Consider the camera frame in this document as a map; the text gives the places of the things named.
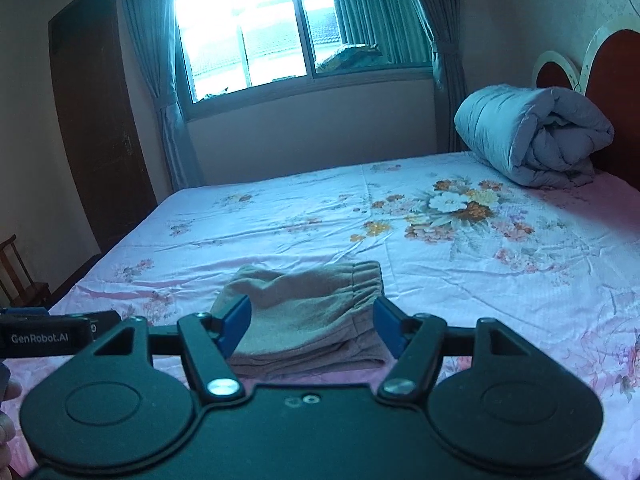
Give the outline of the person's left hand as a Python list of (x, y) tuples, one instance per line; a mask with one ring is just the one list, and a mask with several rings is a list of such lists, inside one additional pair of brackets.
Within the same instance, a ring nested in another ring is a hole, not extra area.
[[(11, 401), (18, 398), (22, 393), (22, 386), (20, 383), (10, 378), (8, 384), (6, 385), (6, 390), (4, 390), (1, 401)], [(5, 412), (1, 412), (1, 429), (0, 429), (0, 467), (1, 467), (1, 478), (2, 479), (11, 479), (12, 474), (10, 473), (9, 466), (11, 463), (11, 450), (9, 448), (9, 443), (15, 437), (15, 425), (13, 420), (9, 415)]]

